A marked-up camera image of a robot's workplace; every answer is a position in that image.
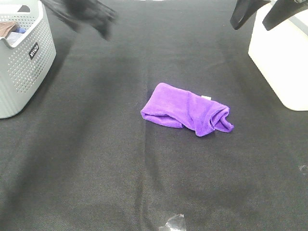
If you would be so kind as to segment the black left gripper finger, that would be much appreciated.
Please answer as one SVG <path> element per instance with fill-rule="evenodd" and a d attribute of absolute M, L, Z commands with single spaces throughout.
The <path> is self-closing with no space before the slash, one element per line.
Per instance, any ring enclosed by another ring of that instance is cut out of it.
<path fill-rule="evenodd" d="M 73 31 L 78 32 L 80 23 L 69 10 L 66 0 L 42 0 L 45 7 L 49 8 L 55 16 L 69 26 Z"/>
<path fill-rule="evenodd" d="M 69 10 L 80 22 L 93 27 L 105 40 L 110 39 L 111 23 L 115 20 L 115 12 L 101 4 L 98 0 L 70 0 Z"/>

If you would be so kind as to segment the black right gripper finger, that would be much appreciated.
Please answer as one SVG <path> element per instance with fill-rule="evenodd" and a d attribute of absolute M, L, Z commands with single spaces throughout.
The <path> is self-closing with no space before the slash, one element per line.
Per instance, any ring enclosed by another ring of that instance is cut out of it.
<path fill-rule="evenodd" d="M 258 9 L 270 2 L 270 0 L 237 0 L 230 19 L 233 29 L 240 29 Z"/>
<path fill-rule="evenodd" d="M 307 0 L 277 0 L 263 19 L 263 26 L 267 31 L 272 30 L 283 21 L 307 9 Z"/>

